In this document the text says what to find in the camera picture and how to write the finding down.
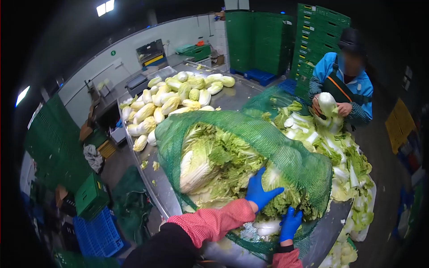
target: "black cap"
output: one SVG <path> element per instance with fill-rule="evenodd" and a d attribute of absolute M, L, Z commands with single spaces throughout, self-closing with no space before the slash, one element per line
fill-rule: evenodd
<path fill-rule="evenodd" d="M 344 28 L 338 42 L 338 47 L 341 50 L 346 50 L 353 54 L 366 56 L 365 44 L 359 32 L 353 28 Z"/>

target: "fluorescent light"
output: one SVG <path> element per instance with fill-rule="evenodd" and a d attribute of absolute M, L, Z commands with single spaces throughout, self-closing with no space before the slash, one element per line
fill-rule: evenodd
<path fill-rule="evenodd" d="M 22 99 L 25 97 L 25 95 L 27 94 L 27 91 L 30 89 L 30 86 L 26 87 L 19 95 L 18 98 L 16 100 L 16 104 L 15 107 L 18 106 L 18 103 L 20 103 L 22 101 Z"/>
<path fill-rule="evenodd" d="M 102 16 L 106 13 L 106 4 L 100 5 L 97 7 L 98 16 Z"/>
<path fill-rule="evenodd" d="M 113 4 L 115 3 L 115 0 L 110 0 L 106 2 L 106 12 L 113 10 Z"/>

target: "pink patterned sleeve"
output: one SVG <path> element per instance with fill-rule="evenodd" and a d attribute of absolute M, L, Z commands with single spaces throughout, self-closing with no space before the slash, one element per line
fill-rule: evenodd
<path fill-rule="evenodd" d="M 218 241 L 227 232 L 255 220 L 255 213 L 246 199 L 237 199 L 223 208 L 199 209 L 195 213 L 171 216 L 167 222 L 179 225 L 196 248 L 204 240 Z"/>
<path fill-rule="evenodd" d="M 298 259 L 299 249 L 294 249 L 288 253 L 277 253 L 272 258 L 273 268 L 302 268 L 302 263 Z"/>

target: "blue rubber glove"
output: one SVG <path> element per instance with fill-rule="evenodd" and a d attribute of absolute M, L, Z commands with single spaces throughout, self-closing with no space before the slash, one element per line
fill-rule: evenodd
<path fill-rule="evenodd" d="M 249 179 L 249 186 L 247 187 L 247 194 L 245 197 L 247 201 L 253 201 L 258 206 L 257 212 L 259 212 L 263 207 L 265 207 L 268 202 L 276 195 L 284 191 L 284 188 L 280 187 L 272 191 L 265 192 L 262 188 L 261 181 L 262 174 L 264 174 L 264 172 L 265 167 L 261 168 L 255 176 Z"/>
<path fill-rule="evenodd" d="M 302 211 L 298 211 L 295 217 L 293 216 L 294 212 L 295 209 L 293 207 L 289 207 L 286 215 L 282 216 L 282 220 L 280 222 L 280 242 L 286 241 L 287 239 L 293 239 L 296 231 L 301 225 Z"/>

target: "worker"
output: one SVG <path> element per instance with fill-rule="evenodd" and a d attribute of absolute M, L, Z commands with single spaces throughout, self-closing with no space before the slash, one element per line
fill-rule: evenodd
<path fill-rule="evenodd" d="M 372 120 L 372 83 L 365 72 L 367 55 L 359 32 L 345 28 L 341 34 L 339 54 L 328 52 L 316 64 L 310 79 L 309 97 L 317 115 L 321 115 L 318 97 L 329 92 L 338 105 L 338 113 L 354 126 Z"/>
<path fill-rule="evenodd" d="M 265 167 L 251 177 L 244 199 L 236 199 L 223 208 L 202 208 L 195 213 L 171 216 L 147 243 L 138 246 L 126 258 L 123 268 L 143 267 L 225 267 L 220 263 L 202 260 L 199 249 L 205 240 L 219 241 L 226 233 L 245 223 L 253 222 L 255 215 L 284 188 L 265 192 L 261 177 Z M 299 250 L 292 239 L 301 225 L 302 211 L 294 216 L 289 207 L 283 215 L 280 230 L 280 247 L 273 256 L 274 268 L 302 267 Z"/>

